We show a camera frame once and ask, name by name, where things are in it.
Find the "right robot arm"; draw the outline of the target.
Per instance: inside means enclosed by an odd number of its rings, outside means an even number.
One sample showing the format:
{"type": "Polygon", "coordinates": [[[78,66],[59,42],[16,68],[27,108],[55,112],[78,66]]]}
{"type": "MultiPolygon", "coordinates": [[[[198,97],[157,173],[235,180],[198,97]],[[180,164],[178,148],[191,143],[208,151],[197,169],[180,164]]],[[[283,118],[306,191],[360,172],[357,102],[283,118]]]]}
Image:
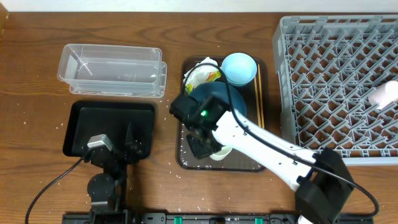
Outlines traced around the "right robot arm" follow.
{"type": "Polygon", "coordinates": [[[260,128],[215,97],[199,103],[178,95],[169,112],[188,129],[196,159],[231,147],[260,163],[295,192],[299,223],[334,223],[353,191],[353,179],[332,149],[317,153],[293,145],[260,128]]]}

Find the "dark blue plate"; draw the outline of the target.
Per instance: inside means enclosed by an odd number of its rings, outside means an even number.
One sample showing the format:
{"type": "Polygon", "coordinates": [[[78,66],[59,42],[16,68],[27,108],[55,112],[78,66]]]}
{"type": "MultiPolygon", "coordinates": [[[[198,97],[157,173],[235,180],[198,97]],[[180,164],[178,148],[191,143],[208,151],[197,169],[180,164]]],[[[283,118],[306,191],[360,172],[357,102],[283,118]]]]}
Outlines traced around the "dark blue plate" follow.
{"type": "MultiPolygon", "coordinates": [[[[240,92],[231,85],[229,86],[229,92],[234,109],[238,110],[243,116],[246,116],[246,103],[240,92]]],[[[189,96],[200,103],[213,96],[229,104],[226,85],[223,82],[209,82],[198,85],[190,92],[189,96]]]]}

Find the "grey dishwasher rack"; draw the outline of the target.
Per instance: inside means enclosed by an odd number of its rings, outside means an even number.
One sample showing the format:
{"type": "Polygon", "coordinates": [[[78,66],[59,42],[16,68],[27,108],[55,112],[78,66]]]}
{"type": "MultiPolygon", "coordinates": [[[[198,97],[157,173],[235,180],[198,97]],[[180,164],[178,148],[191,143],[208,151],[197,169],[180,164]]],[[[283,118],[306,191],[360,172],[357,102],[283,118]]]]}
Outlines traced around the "grey dishwasher rack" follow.
{"type": "Polygon", "coordinates": [[[397,16],[285,16],[272,43],[286,141],[349,166],[397,164],[397,103],[368,100],[397,80],[397,16]]]}

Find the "light blue bowl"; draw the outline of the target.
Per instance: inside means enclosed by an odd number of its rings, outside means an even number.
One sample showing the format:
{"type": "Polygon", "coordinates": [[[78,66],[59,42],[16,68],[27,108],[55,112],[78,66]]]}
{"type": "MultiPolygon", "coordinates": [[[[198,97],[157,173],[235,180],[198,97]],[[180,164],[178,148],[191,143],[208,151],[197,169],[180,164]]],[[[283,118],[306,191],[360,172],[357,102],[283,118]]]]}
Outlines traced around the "light blue bowl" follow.
{"type": "Polygon", "coordinates": [[[257,65],[248,54],[233,53],[228,55],[221,64],[228,83],[233,86],[244,86],[250,83],[257,74],[257,65]]]}

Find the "pink cup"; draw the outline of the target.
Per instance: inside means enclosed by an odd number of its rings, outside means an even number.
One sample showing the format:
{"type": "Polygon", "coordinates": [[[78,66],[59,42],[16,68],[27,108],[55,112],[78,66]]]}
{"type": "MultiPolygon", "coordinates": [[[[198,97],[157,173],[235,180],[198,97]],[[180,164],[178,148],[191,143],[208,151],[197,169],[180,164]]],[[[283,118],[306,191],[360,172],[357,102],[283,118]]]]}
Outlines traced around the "pink cup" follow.
{"type": "Polygon", "coordinates": [[[376,90],[368,97],[371,105],[377,105],[378,110],[397,101],[398,98],[397,81],[391,80],[378,86],[376,90]]]}

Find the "green yellow snack wrapper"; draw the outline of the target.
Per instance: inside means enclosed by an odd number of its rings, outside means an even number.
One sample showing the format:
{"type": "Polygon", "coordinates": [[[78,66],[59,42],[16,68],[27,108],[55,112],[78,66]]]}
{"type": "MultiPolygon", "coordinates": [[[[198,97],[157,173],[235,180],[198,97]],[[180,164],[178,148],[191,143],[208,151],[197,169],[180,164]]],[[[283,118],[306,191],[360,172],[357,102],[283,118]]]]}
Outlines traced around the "green yellow snack wrapper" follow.
{"type": "Polygon", "coordinates": [[[213,82],[221,76],[219,71],[215,72],[193,72],[185,85],[185,91],[190,94],[193,89],[201,84],[213,82]]]}

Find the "wooden chopstick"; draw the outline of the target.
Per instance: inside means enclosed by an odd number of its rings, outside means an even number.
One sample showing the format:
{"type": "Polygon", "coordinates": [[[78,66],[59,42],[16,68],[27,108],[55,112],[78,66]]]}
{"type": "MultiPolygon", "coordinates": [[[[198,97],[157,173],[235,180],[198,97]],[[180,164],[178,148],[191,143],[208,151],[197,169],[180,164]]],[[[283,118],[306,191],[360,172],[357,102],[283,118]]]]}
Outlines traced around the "wooden chopstick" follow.
{"type": "Polygon", "coordinates": [[[265,121],[264,121],[264,107],[263,107],[263,97],[262,97],[262,80],[261,80],[261,67],[257,65],[257,77],[259,80],[259,106],[260,106],[260,113],[261,113],[261,121],[262,121],[262,129],[265,129],[265,121]]]}
{"type": "Polygon", "coordinates": [[[257,121],[258,121],[258,125],[260,127],[262,127],[262,119],[261,119],[261,113],[260,113],[260,104],[259,104],[256,76],[254,77],[254,91],[255,91],[255,96],[256,96],[257,121]]]}

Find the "black plastic bin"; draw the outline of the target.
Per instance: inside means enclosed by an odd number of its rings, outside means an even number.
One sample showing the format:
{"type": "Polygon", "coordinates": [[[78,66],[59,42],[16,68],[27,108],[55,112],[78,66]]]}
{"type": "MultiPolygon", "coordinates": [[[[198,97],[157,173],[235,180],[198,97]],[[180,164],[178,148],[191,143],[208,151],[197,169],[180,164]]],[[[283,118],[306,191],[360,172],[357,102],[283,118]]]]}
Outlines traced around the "black plastic bin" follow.
{"type": "Polygon", "coordinates": [[[77,101],[72,104],[62,151],[68,157],[81,157],[90,137],[99,134],[121,147],[132,123],[142,141],[141,159],[145,159],[150,154],[154,120],[155,108],[148,103],[77,101]]]}

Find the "brown serving tray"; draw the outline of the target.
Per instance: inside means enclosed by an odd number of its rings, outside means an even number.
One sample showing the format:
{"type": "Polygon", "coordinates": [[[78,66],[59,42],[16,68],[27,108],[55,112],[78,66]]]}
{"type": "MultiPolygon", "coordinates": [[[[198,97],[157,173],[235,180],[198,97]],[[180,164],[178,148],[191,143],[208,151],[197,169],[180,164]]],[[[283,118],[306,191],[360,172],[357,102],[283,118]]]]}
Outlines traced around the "brown serving tray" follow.
{"type": "MultiPolygon", "coordinates": [[[[265,129],[269,127],[269,121],[267,120],[267,115],[269,114],[268,102],[268,83],[267,83],[267,67],[266,64],[259,58],[255,57],[254,61],[261,67],[261,82],[262,82],[262,97],[263,97],[263,107],[264,107],[264,121],[265,129]]],[[[259,97],[259,80],[257,79],[257,90],[259,97]]],[[[256,96],[254,91],[254,79],[245,86],[237,87],[244,101],[246,103],[246,117],[253,123],[257,123],[257,109],[256,109],[256,96]]],[[[188,141],[186,140],[186,135],[188,134],[188,129],[182,123],[178,124],[178,139],[177,139],[177,149],[176,158],[178,164],[184,169],[190,170],[223,170],[223,171],[241,171],[241,172],[260,172],[264,170],[264,167],[260,163],[252,160],[250,157],[245,156],[239,151],[233,149],[223,160],[214,161],[210,157],[203,159],[194,158],[188,141]]]]}

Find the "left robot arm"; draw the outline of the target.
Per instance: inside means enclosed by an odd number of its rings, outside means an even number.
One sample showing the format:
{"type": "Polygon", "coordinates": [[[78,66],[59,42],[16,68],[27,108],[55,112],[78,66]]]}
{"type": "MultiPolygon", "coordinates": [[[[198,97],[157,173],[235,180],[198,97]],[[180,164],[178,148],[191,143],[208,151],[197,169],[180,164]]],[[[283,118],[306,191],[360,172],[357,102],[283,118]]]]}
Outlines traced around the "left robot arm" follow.
{"type": "Polygon", "coordinates": [[[91,198],[88,223],[134,223],[132,212],[123,207],[127,166],[139,161],[141,141],[128,124],[121,147],[116,147],[106,134],[90,137],[83,160],[102,168],[90,179],[87,192],[91,198]]]}

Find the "white green cup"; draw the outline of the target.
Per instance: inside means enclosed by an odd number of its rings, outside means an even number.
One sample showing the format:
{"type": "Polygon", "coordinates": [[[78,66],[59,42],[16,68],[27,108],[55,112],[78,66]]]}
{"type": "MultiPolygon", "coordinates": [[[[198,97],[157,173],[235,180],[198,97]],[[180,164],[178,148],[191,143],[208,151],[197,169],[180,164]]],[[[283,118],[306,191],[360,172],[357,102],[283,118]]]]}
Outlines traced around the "white green cup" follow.
{"type": "Polygon", "coordinates": [[[210,158],[213,159],[214,161],[221,161],[223,160],[231,151],[233,148],[231,146],[223,146],[220,151],[213,153],[210,155],[210,158]]]}

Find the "crumpled white tissue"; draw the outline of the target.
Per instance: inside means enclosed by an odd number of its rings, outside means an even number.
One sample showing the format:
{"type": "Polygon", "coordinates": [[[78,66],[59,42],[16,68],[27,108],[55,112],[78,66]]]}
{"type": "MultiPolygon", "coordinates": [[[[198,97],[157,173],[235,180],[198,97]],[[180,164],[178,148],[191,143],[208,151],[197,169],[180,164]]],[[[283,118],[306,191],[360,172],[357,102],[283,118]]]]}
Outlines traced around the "crumpled white tissue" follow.
{"type": "Polygon", "coordinates": [[[213,60],[210,57],[206,57],[201,62],[198,62],[195,66],[200,65],[200,67],[193,70],[187,81],[185,80],[187,79],[189,72],[191,72],[192,70],[189,70],[184,74],[184,82],[186,88],[191,90],[193,88],[196,88],[198,85],[201,85],[202,83],[213,82],[221,76],[221,73],[218,71],[217,68],[211,65],[203,65],[204,63],[210,63],[218,66],[217,61],[213,60]]]}

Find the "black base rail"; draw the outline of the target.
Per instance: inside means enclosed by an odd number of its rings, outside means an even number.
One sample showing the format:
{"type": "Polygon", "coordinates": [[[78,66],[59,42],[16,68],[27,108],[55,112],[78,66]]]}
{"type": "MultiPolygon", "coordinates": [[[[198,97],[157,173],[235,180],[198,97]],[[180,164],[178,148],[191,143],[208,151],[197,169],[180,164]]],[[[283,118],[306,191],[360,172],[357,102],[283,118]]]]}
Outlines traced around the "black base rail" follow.
{"type": "Polygon", "coordinates": [[[63,224],[306,224],[309,221],[293,214],[267,215],[200,215],[123,212],[64,214],[63,224]]]}

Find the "clear plastic bin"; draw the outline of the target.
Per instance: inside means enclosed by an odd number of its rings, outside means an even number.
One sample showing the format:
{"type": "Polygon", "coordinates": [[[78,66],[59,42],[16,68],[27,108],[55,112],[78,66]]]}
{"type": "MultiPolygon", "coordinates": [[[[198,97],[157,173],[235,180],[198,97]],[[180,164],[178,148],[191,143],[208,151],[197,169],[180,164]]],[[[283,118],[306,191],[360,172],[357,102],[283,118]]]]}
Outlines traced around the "clear plastic bin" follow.
{"type": "Polygon", "coordinates": [[[67,44],[57,78],[73,94],[161,98],[167,64],[158,48],[67,44]]]}

